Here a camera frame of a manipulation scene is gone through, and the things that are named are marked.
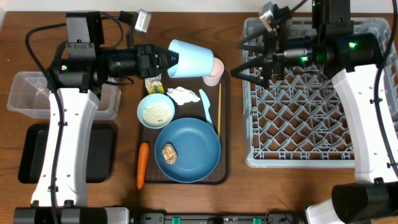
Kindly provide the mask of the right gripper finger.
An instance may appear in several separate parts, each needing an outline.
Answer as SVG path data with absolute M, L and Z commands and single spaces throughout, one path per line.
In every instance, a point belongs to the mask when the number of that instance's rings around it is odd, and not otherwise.
M 253 83 L 255 85 L 258 86 L 266 86 L 266 79 L 261 75 L 260 77 L 255 77 L 252 75 L 247 75 L 245 74 L 245 71 L 248 70 L 250 71 L 250 69 L 255 69 L 256 67 L 261 67 L 264 65 L 264 59 L 262 57 L 258 57 L 255 59 L 252 59 L 250 61 L 247 61 L 239 66 L 237 66 L 236 68 L 233 68 L 230 71 L 230 75 L 234 78 L 238 78 L 244 81 L 248 81 L 250 83 Z
M 253 52 L 265 52 L 265 48 L 261 47 L 260 45 L 249 45 L 250 41 L 256 40 L 258 37 L 267 37 L 267 30 L 259 30 L 257 32 L 254 32 L 245 38 L 239 40 L 238 42 L 238 47 L 241 50 L 248 50 L 248 51 L 253 51 Z

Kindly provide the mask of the pink cup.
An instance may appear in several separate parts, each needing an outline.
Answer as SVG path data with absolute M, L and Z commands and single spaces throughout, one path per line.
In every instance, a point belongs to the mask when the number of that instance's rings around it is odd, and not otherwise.
M 216 86 L 217 84 L 219 84 L 223 73 L 223 62 L 218 58 L 214 58 L 213 69 L 208 76 L 203 77 L 203 81 L 207 86 Z

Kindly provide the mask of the light blue cup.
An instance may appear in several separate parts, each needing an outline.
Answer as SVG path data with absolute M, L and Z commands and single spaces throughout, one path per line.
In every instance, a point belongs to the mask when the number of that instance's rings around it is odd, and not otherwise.
M 205 77 L 213 69 L 214 55 L 210 49 L 173 40 L 169 50 L 178 53 L 178 63 L 167 70 L 170 78 Z

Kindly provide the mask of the foil snack wrapper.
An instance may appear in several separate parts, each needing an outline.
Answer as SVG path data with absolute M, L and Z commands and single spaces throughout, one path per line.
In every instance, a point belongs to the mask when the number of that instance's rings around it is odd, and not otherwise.
M 146 78 L 145 81 L 145 87 L 149 95 L 154 94 L 154 93 L 160 93 L 164 94 L 164 87 L 161 82 L 162 74 L 157 75 L 156 77 L 150 77 Z

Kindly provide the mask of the white tissue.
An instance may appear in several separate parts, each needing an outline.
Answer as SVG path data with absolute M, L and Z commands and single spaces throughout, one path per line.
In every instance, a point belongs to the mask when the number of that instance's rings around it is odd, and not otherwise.
M 168 88 L 167 95 L 171 97 L 171 99 L 173 99 L 174 102 L 176 102 L 176 104 L 179 106 L 182 106 L 186 103 L 197 103 L 200 101 L 200 97 L 198 97 L 193 91 L 181 86 L 176 88 Z

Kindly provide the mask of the dark blue plate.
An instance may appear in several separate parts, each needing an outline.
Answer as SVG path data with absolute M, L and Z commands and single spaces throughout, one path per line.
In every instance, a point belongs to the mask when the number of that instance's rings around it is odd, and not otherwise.
M 171 143 L 178 154 L 175 164 L 167 164 L 162 155 Z M 215 130 L 196 118 L 180 118 L 161 130 L 155 142 L 155 160 L 160 170 L 176 182 L 192 183 L 209 176 L 221 157 L 221 144 Z

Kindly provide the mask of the orange carrot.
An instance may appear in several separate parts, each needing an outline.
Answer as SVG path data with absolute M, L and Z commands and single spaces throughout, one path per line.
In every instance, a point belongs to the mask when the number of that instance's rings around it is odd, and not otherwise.
M 139 155 L 137 160 L 137 188 L 141 189 L 144 185 L 146 176 L 147 162 L 149 158 L 150 146 L 147 142 L 143 142 L 139 148 Z

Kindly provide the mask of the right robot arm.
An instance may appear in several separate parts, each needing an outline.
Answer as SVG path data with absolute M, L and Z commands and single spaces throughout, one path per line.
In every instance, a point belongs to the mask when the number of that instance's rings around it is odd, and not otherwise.
M 397 134 L 383 88 L 389 55 L 372 33 L 355 34 L 349 1 L 313 1 L 312 37 L 290 39 L 294 10 L 265 4 L 259 57 L 232 69 L 235 78 L 269 87 L 287 66 L 321 65 L 333 82 L 354 149 L 355 183 L 336 185 L 331 198 L 305 210 L 297 223 L 357 223 L 397 215 Z

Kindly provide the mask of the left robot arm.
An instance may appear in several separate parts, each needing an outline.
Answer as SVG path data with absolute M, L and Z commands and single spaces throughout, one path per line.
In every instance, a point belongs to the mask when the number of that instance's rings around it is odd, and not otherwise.
M 146 33 L 151 13 L 121 12 L 114 22 L 129 26 L 121 34 L 127 47 L 104 46 L 101 11 L 66 15 L 68 39 L 49 68 L 41 71 L 50 91 L 50 125 L 44 163 L 30 207 L 17 208 L 15 223 L 132 223 L 125 207 L 89 207 L 86 164 L 91 127 L 102 86 L 132 83 L 132 77 L 156 77 L 178 63 L 178 53 L 153 44 L 135 44 Z

